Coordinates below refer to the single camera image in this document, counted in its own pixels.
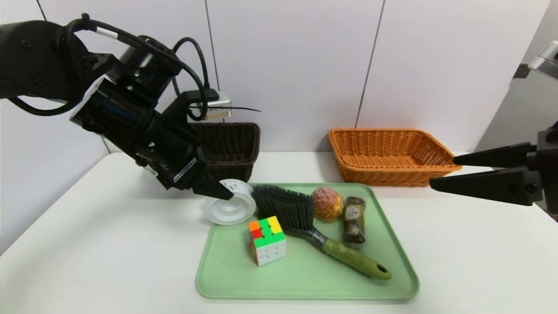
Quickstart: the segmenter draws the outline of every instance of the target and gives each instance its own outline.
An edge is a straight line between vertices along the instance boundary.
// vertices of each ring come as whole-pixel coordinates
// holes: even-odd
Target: rubik's cube
[[[287,240],[277,217],[253,221],[248,224],[248,227],[250,228],[252,250],[258,266],[271,263],[287,255]]]

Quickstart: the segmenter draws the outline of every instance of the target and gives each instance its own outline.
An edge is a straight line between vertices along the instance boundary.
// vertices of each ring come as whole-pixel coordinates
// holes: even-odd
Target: white plug
[[[205,116],[204,120],[212,120],[212,119],[224,119],[228,118],[232,115],[231,107],[232,102],[230,98],[225,95],[223,92],[217,92],[219,94],[219,99],[216,101],[208,102],[208,113]]]

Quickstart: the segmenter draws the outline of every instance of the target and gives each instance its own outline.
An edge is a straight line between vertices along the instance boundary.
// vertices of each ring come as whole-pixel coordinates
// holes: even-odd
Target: brush bristles
[[[260,219],[277,216],[282,226],[301,230],[312,228],[314,202],[310,196],[275,185],[258,185],[254,187],[252,198]]]

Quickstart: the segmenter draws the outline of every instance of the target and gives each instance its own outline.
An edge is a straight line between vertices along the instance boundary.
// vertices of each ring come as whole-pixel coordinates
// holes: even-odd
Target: green sticker
[[[262,237],[254,240],[254,246],[256,247],[256,249],[263,248],[266,245],[266,241]]]
[[[283,232],[279,232],[278,234],[275,234],[275,241],[281,242],[283,240],[286,240],[285,234]]]
[[[271,228],[265,227],[265,228],[262,228],[262,235],[264,237],[271,236],[271,235],[273,235],[273,232],[271,232]]]
[[[266,236],[266,237],[263,238],[263,239],[266,241],[266,244],[267,244],[267,245],[273,244],[273,243],[277,242],[277,239],[275,239],[275,236],[274,236],[274,235],[268,235],[268,236]]]
[[[270,223],[267,221],[267,219],[262,219],[260,221],[258,221],[259,226],[263,229],[263,228],[269,228],[270,227]]]

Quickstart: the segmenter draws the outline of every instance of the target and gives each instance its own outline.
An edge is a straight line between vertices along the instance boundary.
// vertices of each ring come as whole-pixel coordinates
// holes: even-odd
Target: white wall
[[[42,20],[35,0],[2,1],[0,12],[2,23]],[[41,108],[53,106],[25,99]],[[7,100],[1,100],[0,107],[0,252],[4,252],[108,152],[98,136],[68,122],[70,113],[37,117]]]
[[[387,0],[358,127],[415,127],[473,151],[549,0]]]
[[[231,122],[256,122],[263,151],[329,150],[354,127],[382,0],[208,0]]]
[[[523,57],[529,63],[552,40],[558,40],[558,2],[548,10]],[[530,141],[537,132],[558,121],[558,82],[536,72],[526,79],[514,79],[498,112],[484,133],[477,150]]]

